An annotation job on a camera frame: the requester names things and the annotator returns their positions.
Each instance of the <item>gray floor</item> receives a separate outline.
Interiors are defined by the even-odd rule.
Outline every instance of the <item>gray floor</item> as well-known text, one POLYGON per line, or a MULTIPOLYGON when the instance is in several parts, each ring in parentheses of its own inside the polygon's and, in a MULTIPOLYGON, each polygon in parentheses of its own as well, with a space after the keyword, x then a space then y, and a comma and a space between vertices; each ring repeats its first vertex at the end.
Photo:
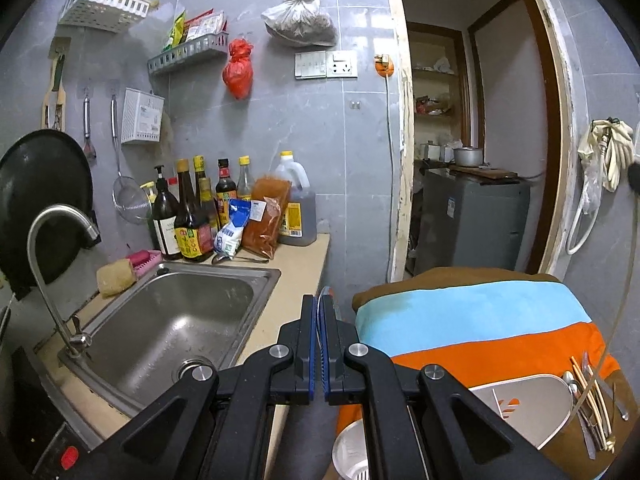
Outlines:
POLYGON ((338 408, 324 402, 320 367, 316 394, 309 406, 292 406, 282 433, 273 480, 320 480, 331 462, 338 408))

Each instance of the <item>faucet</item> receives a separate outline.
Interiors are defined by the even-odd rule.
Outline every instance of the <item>faucet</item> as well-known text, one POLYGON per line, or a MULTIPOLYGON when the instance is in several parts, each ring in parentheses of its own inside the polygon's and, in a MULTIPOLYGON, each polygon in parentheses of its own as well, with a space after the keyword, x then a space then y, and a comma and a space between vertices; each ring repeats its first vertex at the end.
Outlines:
POLYGON ((42 225, 53 216, 67 216, 78 222, 91 240, 91 247, 100 242, 100 231, 98 231, 98 228, 91 222, 91 220, 89 220, 87 215, 79 209, 67 204, 55 204, 44 208, 39 215, 36 216, 29 229, 29 235, 27 236, 27 258, 29 260, 29 266, 31 267, 33 277, 36 280, 42 299, 44 300, 45 305, 47 305, 47 310, 51 314, 53 322, 56 324, 56 329, 58 330, 60 337, 65 342, 66 352, 69 357, 77 359, 82 356, 82 352, 91 344, 91 336, 82 332, 80 329, 80 320, 76 316, 73 316, 76 333, 72 335, 71 331, 66 326, 66 323, 62 321, 60 311, 47 293, 46 284, 36 259, 36 237, 38 235, 38 231, 42 225))

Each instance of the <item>plastic jug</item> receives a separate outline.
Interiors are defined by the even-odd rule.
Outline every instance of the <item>plastic jug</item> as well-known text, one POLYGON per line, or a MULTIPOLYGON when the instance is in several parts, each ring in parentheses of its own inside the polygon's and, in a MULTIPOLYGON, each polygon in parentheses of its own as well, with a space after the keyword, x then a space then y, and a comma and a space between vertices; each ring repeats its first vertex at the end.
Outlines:
POLYGON ((306 246, 318 238, 316 193, 311 189, 305 168, 293 160, 293 152, 280 152, 275 176, 291 182, 289 206, 282 219, 278 241, 281 244, 306 246))

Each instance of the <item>door frame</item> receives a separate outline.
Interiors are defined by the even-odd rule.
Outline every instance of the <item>door frame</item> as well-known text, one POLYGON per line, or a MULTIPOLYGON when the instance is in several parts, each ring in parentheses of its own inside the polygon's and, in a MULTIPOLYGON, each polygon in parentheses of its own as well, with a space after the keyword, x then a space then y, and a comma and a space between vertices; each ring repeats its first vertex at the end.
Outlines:
MULTIPOLYGON (((558 162, 558 181, 555 193, 555 201, 551 208, 547 208, 548 230, 546 240, 538 238, 538 249, 542 253, 537 269, 528 269, 531 272, 546 272, 560 278, 564 276, 568 259, 564 254, 564 240, 568 233, 568 222, 571 216, 574 201, 574 187, 577 179, 577 161, 575 152, 578 145, 578 137, 582 133, 582 127, 588 123, 587 117, 576 115, 575 111, 586 110, 586 96, 584 95, 584 80, 579 66, 574 66, 575 61, 570 60, 567 44, 575 47, 573 38, 565 37, 563 24, 566 17, 561 4, 554 0, 558 10, 554 8, 551 0, 526 0, 530 14, 539 18, 536 26, 536 40, 545 40, 546 52, 553 60, 553 75, 556 80, 556 88, 559 101, 559 152, 555 157, 558 162)), ((404 16, 402 0, 389 0, 390 11, 396 28, 396 37, 399 45, 399 59, 396 67, 401 76, 400 87, 400 136, 401 136, 401 181, 399 189, 398 215, 396 223, 396 238, 394 240, 394 264, 392 267, 393 281, 402 280, 404 264, 406 261, 406 247, 409 236, 409 222, 411 212, 411 191, 414 164, 414 110, 412 105, 413 84, 411 78, 411 57, 409 53, 408 35, 404 16)))
POLYGON ((542 75, 545 84, 546 101, 546 168, 545 186, 542 193, 542 204, 540 206, 540 216, 536 227, 536 236, 531 247, 529 261, 526 272, 535 274, 540 271, 542 259, 544 257, 546 242, 550 235, 553 223, 556 199, 558 198, 558 181, 560 177, 560 151, 562 149, 562 126, 560 97, 558 94, 558 79, 554 66, 551 46, 546 39, 545 23, 542 15, 535 6, 535 0, 500 0, 487 12, 480 16, 468 28, 471 53, 474 62, 474 72, 476 79, 476 93, 478 99, 478 146, 484 149, 484 138, 486 131, 486 115, 484 107, 484 87, 482 85, 482 68, 478 54, 478 44, 476 43, 476 33, 483 27, 491 23, 495 18, 517 2, 523 2, 527 9, 527 14, 533 26, 542 75))

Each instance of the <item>wooden door frame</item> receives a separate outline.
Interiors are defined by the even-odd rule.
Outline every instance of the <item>wooden door frame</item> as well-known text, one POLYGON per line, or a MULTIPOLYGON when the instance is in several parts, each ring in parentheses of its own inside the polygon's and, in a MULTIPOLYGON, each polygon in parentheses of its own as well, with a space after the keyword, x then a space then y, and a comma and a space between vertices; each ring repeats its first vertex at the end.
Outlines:
POLYGON ((458 66, 458 87, 460 90, 460 140, 463 146, 471 146, 471 102, 469 91, 469 74, 466 69, 465 41, 461 30, 453 28, 439 27, 427 23, 406 22, 408 32, 421 32, 443 36, 453 40, 453 49, 456 53, 456 63, 458 66))
POLYGON ((562 149, 561 104, 558 92, 558 78, 556 77, 556 67, 554 64, 553 53, 551 51, 551 45, 546 36, 546 25, 538 10, 535 0, 500 0, 472 23, 468 28, 468 33, 474 62, 474 71, 476 73, 476 92, 478 94, 478 146, 484 148, 486 116, 484 107, 484 89, 482 86, 482 69, 480 67, 476 33, 478 30, 491 23, 497 16, 502 14, 513 4, 520 1, 522 1, 526 6, 527 14, 531 20, 534 36, 536 38, 540 63, 542 66, 546 99, 547 141, 545 187, 542 195, 538 225, 536 227, 536 236, 533 241, 526 269, 526 272, 529 274, 534 274, 540 270, 547 241, 551 233, 556 201, 558 199, 560 154, 562 149))
MULTIPOLYGON (((530 0, 530 4, 532 10, 529 13, 537 14, 544 25, 542 32, 554 62, 554 76, 558 83, 556 90, 559 95, 561 113, 561 149, 556 202, 552 210, 552 221, 547 232, 548 237, 543 248, 542 261, 537 271, 547 272, 562 278, 568 265, 564 243, 570 227, 570 217, 574 210, 574 187, 578 173, 575 153, 578 147, 578 137, 582 134, 583 128, 588 125, 588 117, 582 116, 582 112, 586 111, 586 96, 579 60, 575 60, 573 57, 570 59, 571 52, 575 49, 575 43, 571 36, 566 36, 564 30, 566 17, 562 10, 554 8, 553 0, 530 0)), ((398 222, 394 240, 393 272, 393 279, 397 281, 402 279, 409 236, 414 166, 414 106, 411 55, 402 0, 389 0, 389 6, 398 39, 399 55, 396 70, 399 73, 401 109, 401 182, 398 194, 398 222)))

